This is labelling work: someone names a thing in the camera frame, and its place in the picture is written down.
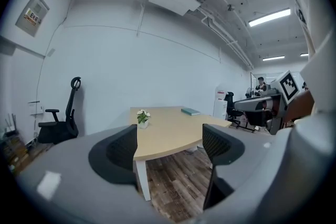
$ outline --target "chair headrest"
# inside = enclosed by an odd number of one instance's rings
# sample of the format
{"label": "chair headrest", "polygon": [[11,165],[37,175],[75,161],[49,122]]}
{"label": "chair headrest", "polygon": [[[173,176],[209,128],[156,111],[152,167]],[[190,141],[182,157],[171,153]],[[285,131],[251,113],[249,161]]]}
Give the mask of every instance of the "chair headrest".
{"label": "chair headrest", "polygon": [[72,79],[72,81],[71,81],[71,87],[73,89],[76,89],[76,90],[79,89],[80,84],[81,84],[80,79],[81,79],[80,77],[75,77],[75,78]]}

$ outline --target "cable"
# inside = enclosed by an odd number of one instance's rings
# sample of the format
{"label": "cable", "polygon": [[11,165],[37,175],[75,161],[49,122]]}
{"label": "cable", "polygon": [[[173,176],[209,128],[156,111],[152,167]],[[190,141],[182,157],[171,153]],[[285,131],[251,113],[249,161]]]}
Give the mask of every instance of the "cable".
{"label": "cable", "polygon": [[[69,7],[68,7],[68,10],[67,10],[67,14],[64,18],[64,20],[56,27],[56,29],[54,30],[51,38],[50,38],[50,41],[49,41],[49,44],[48,44],[48,47],[46,49],[46,53],[44,54],[44,57],[43,57],[43,60],[42,60],[42,64],[41,64],[41,68],[40,68],[40,73],[38,75],[38,80],[37,80],[37,86],[36,86],[36,98],[35,98],[35,101],[37,101],[37,93],[38,93],[38,86],[40,84],[40,78],[41,78],[41,73],[42,73],[42,68],[43,68],[43,64],[44,64],[44,60],[46,59],[46,56],[47,56],[47,52],[49,50],[49,47],[50,47],[50,44],[51,44],[51,41],[54,37],[54,34],[56,33],[57,29],[64,23],[64,21],[67,19],[68,17],[68,13],[69,13],[69,10],[70,10],[70,6],[71,6],[71,3],[72,3],[72,0],[70,0],[70,3],[69,3]],[[37,118],[37,102],[35,103],[35,115],[34,115],[34,138],[33,138],[33,141],[32,141],[32,145],[35,144],[35,139],[37,138],[38,134],[36,132],[36,118]]]}

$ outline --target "electrical box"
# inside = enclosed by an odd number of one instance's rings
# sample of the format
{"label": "electrical box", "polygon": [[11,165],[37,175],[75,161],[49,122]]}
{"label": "electrical box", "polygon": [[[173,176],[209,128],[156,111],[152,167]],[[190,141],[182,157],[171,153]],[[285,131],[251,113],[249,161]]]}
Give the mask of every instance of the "electrical box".
{"label": "electrical box", "polygon": [[21,12],[15,25],[35,37],[48,11],[49,7],[43,0],[30,0]]}
{"label": "electrical box", "polygon": [[43,114],[43,106],[40,101],[30,101],[28,102],[28,106],[30,115]]}

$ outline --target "white flower pot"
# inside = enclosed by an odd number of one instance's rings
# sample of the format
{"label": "white flower pot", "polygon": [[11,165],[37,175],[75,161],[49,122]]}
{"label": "white flower pot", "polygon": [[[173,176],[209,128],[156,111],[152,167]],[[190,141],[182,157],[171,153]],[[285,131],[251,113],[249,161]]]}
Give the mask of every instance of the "white flower pot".
{"label": "white flower pot", "polygon": [[139,123],[139,128],[140,128],[140,129],[146,129],[147,126],[148,126],[148,121],[140,122],[140,123]]}

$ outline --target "book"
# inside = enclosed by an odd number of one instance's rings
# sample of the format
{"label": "book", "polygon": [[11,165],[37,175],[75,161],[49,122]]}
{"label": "book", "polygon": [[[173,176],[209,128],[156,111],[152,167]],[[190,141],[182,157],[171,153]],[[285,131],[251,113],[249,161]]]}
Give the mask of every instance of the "book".
{"label": "book", "polygon": [[200,115],[200,111],[193,110],[193,109],[184,108],[184,109],[181,109],[181,111],[190,116]]}

